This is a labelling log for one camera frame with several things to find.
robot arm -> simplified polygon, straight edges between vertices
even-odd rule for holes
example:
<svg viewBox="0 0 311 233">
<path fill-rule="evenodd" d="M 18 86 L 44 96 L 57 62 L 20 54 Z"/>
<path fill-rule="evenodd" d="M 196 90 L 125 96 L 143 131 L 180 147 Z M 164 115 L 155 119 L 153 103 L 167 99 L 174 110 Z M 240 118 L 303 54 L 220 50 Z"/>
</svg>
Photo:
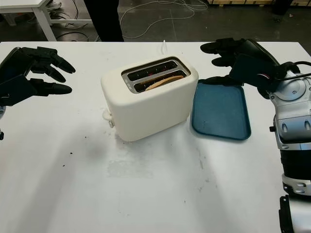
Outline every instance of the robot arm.
<svg viewBox="0 0 311 233">
<path fill-rule="evenodd" d="M 252 40 L 220 39 L 201 46 L 206 53 L 220 54 L 212 63 L 231 66 L 225 77 L 213 77 L 206 84 L 243 85 L 258 88 L 275 106 L 274 125 L 284 174 L 280 198 L 280 227 L 283 233 L 311 233 L 311 74 L 300 74 L 297 65 L 279 64 L 262 46 Z"/>
<path fill-rule="evenodd" d="M 66 79 L 51 65 L 67 73 L 74 73 L 75 69 L 65 59 L 58 56 L 57 50 L 38 47 L 15 48 L 0 64 L 0 119 L 6 106 L 13 106 L 31 96 L 61 95 L 72 91 L 69 86 L 58 83 L 46 83 L 42 79 L 26 77 L 29 71 L 37 74 L 47 74 L 58 82 Z"/>
</svg>

cable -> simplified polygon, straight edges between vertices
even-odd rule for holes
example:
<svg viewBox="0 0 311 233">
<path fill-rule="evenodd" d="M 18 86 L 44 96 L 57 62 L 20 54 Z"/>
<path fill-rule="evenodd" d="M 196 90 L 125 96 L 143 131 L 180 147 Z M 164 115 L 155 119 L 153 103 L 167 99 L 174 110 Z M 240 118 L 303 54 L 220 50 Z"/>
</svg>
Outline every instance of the cable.
<svg viewBox="0 0 311 233">
<path fill-rule="evenodd" d="M 70 32 L 70 33 L 64 33 L 64 34 L 59 35 L 56 39 L 59 39 L 59 38 L 61 38 L 61 37 L 65 36 L 65 35 L 68 35 L 68 34 L 81 34 L 81 35 L 84 35 L 84 36 L 87 38 L 87 42 L 89 41 L 89 37 L 88 37 L 86 34 L 82 33 L 82 32 Z"/>
<path fill-rule="evenodd" d="M 311 66 L 311 62 L 306 62 L 306 61 L 299 61 L 299 62 L 294 62 L 296 65 L 307 65 L 307 66 Z M 298 76 L 293 76 L 293 77 L 288 77 L 288 78 L 284 78 L 282 79 L 283 81 L 285 80 L 292 80 L 292 79 L 298 79 L 298 78 L 304 78 L 304 77 L 308 77 L 310 76 L 311 73 L 308 74 L 301 74 Z"/>
<path fill-rule="evenodd" d="M 127 39 L 136 39 L 136 38 L 139 38 L 139 37 L 142 37 L 143 35 L 145 35 L 145 34 L 148 32 L 148 30 L 149 30 L 153 25 L 155 25 L 155 24 L 158 23 L 158 22 L 161 22 L 161 21 L 164 21 L 164 20 L 169 20 L 169 19 L 170 19 L 170 20 L 174 20 L 174 19 L 187 19 L 187 18 L 192 18 L 192 17 L 194 16 L 194 14 L 195 14 L 194 11 L 205 11 L 205 10 L 208 9 L 208 6 L 207 6 L 204 2 L 202 2 L 201 0 L 197 0 L 197 1 L 199 1 L 199 2 L 202 3 L 203 5 L 186 4 L 186 2 L 185 2 L 184 0 L 174 0 L 174 1 L 160 1 L 160 0 L 157 0 L 157 1 L 151 1 L 151 2 L 148 2 L 148 3 L 145 3 L 145 4 L 141 4 L 141 5 L 132 7 L 132 8 L 130 8 L 130 9 L 126 10 L 126 11 L 123 13 L 123 15 L 122 15 L 122 17 L 121 17 L 121 19 L 120 19 L 120 25 L 121 25 L 121 26 L 122 26 L 122 21 L 123 21 L 124 16 L 125 16 L 129 11 L 131 11 L 131 10 L 133 10 L 133 9 L 135 9 L 135 8 L 141 7 L 141 6 L 145 6 L 145 5 L 148 5 L 148 4 L 152 4 L 152 3 L 159 3 L 159 4 L 164 4 L 164 5 L 169 5 L 169 4 L 182 5 L 182 6 L 187 7 L 187 8 L 192 12 L 192 14 L 191 14 L 191 16 L 188 16 L 188 17 L 178 17 L 178 18 L 170 17 L 170 18 L 163 18 L 163 19 L 160 19 L 160 20 L 157 20 L 157 21 L 151 23 L 151 24 L 147 27 L 147 29 L 146 29 L 142 34 L 140 34 L 140 35 L 138 35 L 138 36 L 129 37 L 129 36 L 125 36 L 125 35 L 124 35 L 123 37 L 124 37 L 124 38 L 127 38 Z M 203 6 L 204 9 L 193 8 L 193 6 L 201 6 L 201 7 Z"/>
<path fill-rule="evenodd" d="M 77 7 L 77 4 L 76 4 L 76 0 L 72 0 L 73 1 L 73 4 L 74 4 L 74 6 L 75 6 L 75 8 L 76 8 L 76 16 L 74 17 L 74 19 L 77 19 L 78 18 L 78 16 L 79 16 L 79 10 L 78 10 L 78 7 Z"/>
<path fill-rule="evenodd" d="M 311 66 L 311 62 L 306 62 L 306 61 L 300 61 L 300 62 L 295 62 L 296 65 L 307 65 Z"/>
<path fill-rule="evenodd" d="M 277 79 L 277 80 L 286 81 L 286 80 L 304 78 L 304 77 L 308 77 L 308 76 L 310 76 L 310 75 L 311 75 L 311 73 L 308 73 L 308 74 L 302 74 L 302 75 L 298 75 L 298 76 L 293 76 L 293 77 L 284 78 L 284 79 Z"/>
</svg>

table leg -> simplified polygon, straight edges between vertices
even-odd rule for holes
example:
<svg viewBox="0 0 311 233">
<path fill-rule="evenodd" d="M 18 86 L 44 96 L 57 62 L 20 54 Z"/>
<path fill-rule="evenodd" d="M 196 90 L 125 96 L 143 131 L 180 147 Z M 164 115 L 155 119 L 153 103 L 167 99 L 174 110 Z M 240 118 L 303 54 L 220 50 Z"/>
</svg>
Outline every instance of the table leg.
<svg viewBox="0 0 311 233">
<path fill-rule="evenodd" d="M 57 41 L 55 35 L 50 27 L 49 20 L 46 18 L 44 12 L 39 8 L 33 8 L 33 12 L 40 24 L 48 41 Z"/>
</svg>

black cable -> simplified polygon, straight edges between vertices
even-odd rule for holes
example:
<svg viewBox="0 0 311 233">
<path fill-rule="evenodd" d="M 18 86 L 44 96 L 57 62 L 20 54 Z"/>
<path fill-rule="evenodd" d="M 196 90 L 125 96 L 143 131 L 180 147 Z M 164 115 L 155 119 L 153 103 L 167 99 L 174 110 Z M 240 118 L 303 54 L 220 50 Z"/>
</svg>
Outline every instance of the black cable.
<svg viewBox="0 0 311 233">
<path fill-rule="evenodd" d="M 306 61 L 300 61 L 300 62 L 294 62 L 296 65 L 307 65 L 311 66 L 311 62 L 306 62 Z"/>
<path fill-rule="evenodd" d="M 76 11 L 77 11 L 76 16 L 74 17 L 74 19 L 77 19 L 78 16 L 79 16 L 79 10 L 78 10 L 77 4 L 76 4 L 76 0 L 72 0 L 72 1 L 73 1 L 73 4 L 74 4 L 75 8 L 76 8 Z"/>
<path fill-rule="evenodd" d="M 84 34 L 84 33 L 81 33 L 81 32 L 70 32 L 70 33 L 64 33 L 64 34 L 61 34 L 61 35 L 59 35 L 56 39 L 59 39 L 59 38 L 61 38 L 61 37 L 63 37 L 63 36 L 65 36 L 65 35 L 68 35 L 68 34 L 81 34 L 81 35 L 84 35 L 86 38 L 87 38 L 87 42 L 89 42 L 89 38 L 88 38 L 88 36 L 86 35 L 86 34 Z"/>
<path fill-rule="evenodd" d="M 302 74 L 302 75 L 293 76 L 293 77 L 284 78 L 284 79 L 278 79 L 278 80 L 285 81 L 285 80 L 291 80 L 291 79 L 298 79 L 298 78 L 304 78 L 304 77 L 307 77 L 310 75 L 311 75 L 311 73 L 308 73 L 308 74 Z"/>
<path fill-rule="evenodd" d="M 294 62 L 295 65 L 307 65 L 307 66 L 311 66 L 311 62 L 306 62 L 306 61 L 299 61 L 299 62 Z M 288 78 L 283 78 L 283 79 L 277 79 L 280 81 L 285 81 L 285 80 L 292 80 L 292 79 L 299 79 L 299 78 L 304 78 L 304 77 L 308 77 L 310 76 L 311 73 L 308 74 L 301 74 L 301 75 L 297 75 L 297 76 L 293 76 L 293 77 L 288 77 Z"/>
</svg>

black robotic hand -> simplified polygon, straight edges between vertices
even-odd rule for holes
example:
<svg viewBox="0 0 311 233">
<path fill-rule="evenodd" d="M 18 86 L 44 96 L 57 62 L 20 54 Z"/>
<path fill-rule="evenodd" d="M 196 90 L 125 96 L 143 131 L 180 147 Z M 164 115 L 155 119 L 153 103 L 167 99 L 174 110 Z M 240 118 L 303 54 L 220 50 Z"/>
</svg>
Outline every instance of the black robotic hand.
<svg viewBox="0 0 311 233">
<path fill-rule="evenodd" d="M 277 60 L 261 45 L 253 40 L 218 39 L 216 42 L 201 46 L 205 53 L 219 54 L 221 57 L 212 60 L 218 67 L 232 67 L 229 75 L 212 77 L 199 82 L 214 85 L 243 85 L 248 83 L 258 88 L 266 99 L 268 92 L 275 92 L 279 83 L 290 69 L 299 73 L 294 63 L 280 65 Z"/>
<path fill-rule="evenodd" d="M 70 93 L 72 89 L 66 85 L 46 83 L 42 79 L 26 79 L 29 71 L 32 71 L 45 73 L 64 83 L 66 79 L 51 64 L 67 73 L 75 72 L 71 64 L 57 55 L 57 50 L 43 47 L 13 49 L 0 64 L 0 106 L 13 106 L 31 96 Z"/>
</svg>

